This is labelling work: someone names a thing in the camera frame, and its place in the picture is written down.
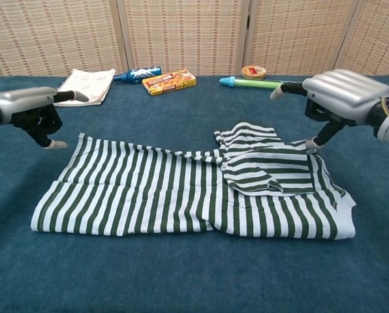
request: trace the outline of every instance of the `blue fabric surface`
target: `blue fabric surface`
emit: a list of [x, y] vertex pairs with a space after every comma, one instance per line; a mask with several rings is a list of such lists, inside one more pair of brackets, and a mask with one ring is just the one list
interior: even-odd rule
[[[302, 80], [303, 77], [271, 77]], [[376, 77], [389, 85], [389, 76]], [[63, 78], [0, 78], [0, 91], [57, 87]], [[275, 127], [286, 142], [314, 136], [305, 98], [231, 89], [219, 77], [151, 97], [114, 83], [101, 106], [59, 108], [46, 151], [0, 127], [0, 312], [389, 312], [389, 146], [345, 128], [321, 150], [350, 192], [356, 237], [246, 239], [211, 231], [124, 238], [30, 230], [33, 210], [67, 165], [81, 132], [171, 150], [208, 151], [238, 121]]]

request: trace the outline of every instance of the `robotic hand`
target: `robotic hand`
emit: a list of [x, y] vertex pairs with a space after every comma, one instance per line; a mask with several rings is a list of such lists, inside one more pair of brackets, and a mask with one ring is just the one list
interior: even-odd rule
[[77, 91], [58, 92], [51, 87], [34, 87], [0, 93], [0, 125], [13, 124], [25, 130], [37, 144], [45, 149], [66, 148], [65, 142], [48, 139], [63, 125], [54, 102], [66, 100], [87, 102], [89, 99]]
[[347, 126], [369, 125], [374, 136], [389, 144], [389, 86], [349, 70], [333, 70], [305, 79], [282, 83], [270, 95], [284, 93], [308, 97], [305, 115], [327, 121], [317, 137], [306, 141], [309, 149], [320, 148]]

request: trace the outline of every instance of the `spiral notebook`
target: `spiral notebook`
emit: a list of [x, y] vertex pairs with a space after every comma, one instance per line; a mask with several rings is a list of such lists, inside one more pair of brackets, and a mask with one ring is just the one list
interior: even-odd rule
[[89, 101], [69, 100], [54, 103], [54, 106], [97, 106], [102, 104], [112, 84], [114, 75], [114, 69], [86, 72], [74, 68], [66, 80], [58, 87], [58, 91], [79, 91], [85, 94]]

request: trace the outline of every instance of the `green and white striped shirt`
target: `green and white striped shirt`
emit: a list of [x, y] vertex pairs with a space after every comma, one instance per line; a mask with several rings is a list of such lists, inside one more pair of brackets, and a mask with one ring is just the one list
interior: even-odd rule
[[219, 148], [173, 152], [79, 135], [39, 201], [34, 231], [124, 236], [219, 230], [247, 237], [354, 237], [350, 195], [304, 142], [249, 123]]

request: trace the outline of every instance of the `snack box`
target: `snack box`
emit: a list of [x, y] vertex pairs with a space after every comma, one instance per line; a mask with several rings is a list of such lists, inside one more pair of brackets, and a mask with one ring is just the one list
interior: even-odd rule
[[196, 85], [196, 77], [188, 70], [178, 70], [142, 80], [142, 84], [151, 96]]

